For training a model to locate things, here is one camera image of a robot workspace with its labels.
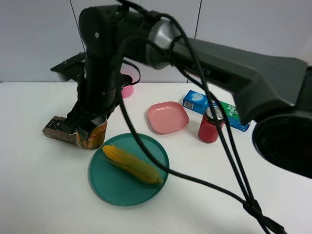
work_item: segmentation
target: brown box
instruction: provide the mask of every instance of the brown box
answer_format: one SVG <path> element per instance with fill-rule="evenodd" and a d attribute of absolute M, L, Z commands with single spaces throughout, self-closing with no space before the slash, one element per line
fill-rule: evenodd
<path fill-rule="evenodd" d="M 54 116 L 42 130 L 43 134 L 45 134 L 45 136 L 48 138 L 78 145 L 76 134 L 68 134 L 62 130 L 62 124 L 64 120 L 64 117 Z"/>

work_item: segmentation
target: pink plate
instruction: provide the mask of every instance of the pink plate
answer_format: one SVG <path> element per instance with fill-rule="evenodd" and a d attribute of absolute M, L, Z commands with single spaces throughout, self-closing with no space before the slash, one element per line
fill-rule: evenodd
<path fill-rule="evenodd" d="M 158 103 L 148 109 L 148 119 L 155 131 L 161 134 L 183 129 L 190 121 L 183 106 L 175 101 Z"/>

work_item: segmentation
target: cardboard box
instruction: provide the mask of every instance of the cardboard box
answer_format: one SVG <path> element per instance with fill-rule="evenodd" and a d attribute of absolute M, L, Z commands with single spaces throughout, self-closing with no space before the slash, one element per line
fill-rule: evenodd
<path fill-rule="evenodd" d="M 76 134 L 68 134 L 62 130 L 62 124 L 66 118 L 54 116 L 42 130 L 46 137 L 60 140 L 69 144 L 78 145 Z"/>
<path fill-rule="evenodd" d="M 246 125 L 241 125 L 239 115 L 235 106 L 222 101 L 220 101 L 220 104 L 223 106 L 226 112 L 231 127 L 239 129 L 243 132 L 249 128 L 250 123 Z M 206 112 L 209 103 L 206 95 L 190 90 L 183 99 L 183 106 L 187 109 L 203 115 Z"/>

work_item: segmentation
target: white wall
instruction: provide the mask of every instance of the white wall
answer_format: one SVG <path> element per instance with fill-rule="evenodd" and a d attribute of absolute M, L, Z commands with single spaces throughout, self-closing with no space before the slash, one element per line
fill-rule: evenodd
<path fill-rule="evenodd" d="M 83 50 L 67 0 L 2 0 L 0 41 L 0 82 L 60 81 L 50 68 Z"/>
<path fill-rule="evenodd" d="M 200 0 L 135 0 L 166 12 L 194 37 Z M 72 0 L 76 16 L 114 0 Z M 202 0 L 197 38 L 312 62 L 312 0 Z M 60 81 L 50 68 L 83 50 L 69 0 L 2 0 L 0 82 Z M 139 65 L 144 82 L 186 82 L 175 68 Z M 127 66 L 123 72 L 136 76 Z"/>
<path fill-rule="evenodd" d="M 203 0 L 196 38 L 312 61 L 311 12 L 312 0 Z"/>

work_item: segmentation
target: can lid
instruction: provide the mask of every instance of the can lid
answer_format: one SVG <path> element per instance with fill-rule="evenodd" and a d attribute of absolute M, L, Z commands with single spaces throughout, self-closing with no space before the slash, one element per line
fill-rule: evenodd
<path fill-rule="evenodd" d="M 214 106 L 214 110 L 215 110 L 215 114 L 216 114 L 217 119 L 218 120 L 223 120 L 223 115 L 222 115 L 220 109 L 218 107 Z M 210 107 L 207 108 L 206 114 L 207 114 L 207 116 L 209 118 L 214 120 L 213 113 L 211 112 L 211 108 Z"/>

